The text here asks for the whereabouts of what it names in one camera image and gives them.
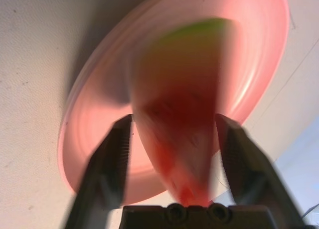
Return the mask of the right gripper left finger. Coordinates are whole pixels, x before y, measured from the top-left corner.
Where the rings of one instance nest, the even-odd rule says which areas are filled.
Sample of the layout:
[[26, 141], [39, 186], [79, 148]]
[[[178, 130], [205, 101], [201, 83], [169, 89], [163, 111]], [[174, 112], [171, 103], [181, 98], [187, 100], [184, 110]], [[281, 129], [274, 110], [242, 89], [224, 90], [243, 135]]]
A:
[[68, 229], [104, 229], [124, 199], [132, 115], [114, 122], [92, 154], [66, 221]]

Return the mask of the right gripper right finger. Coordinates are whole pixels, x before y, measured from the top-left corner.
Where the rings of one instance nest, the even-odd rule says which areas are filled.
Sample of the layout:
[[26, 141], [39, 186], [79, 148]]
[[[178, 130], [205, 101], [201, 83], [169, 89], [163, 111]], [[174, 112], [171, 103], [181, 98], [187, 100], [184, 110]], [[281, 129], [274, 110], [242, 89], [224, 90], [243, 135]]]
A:
[[236, 121], [215, 116], [222, 164], [237, 205], [263, 206], [279, 229], [304, 229], [305, 222], [268, 157]]

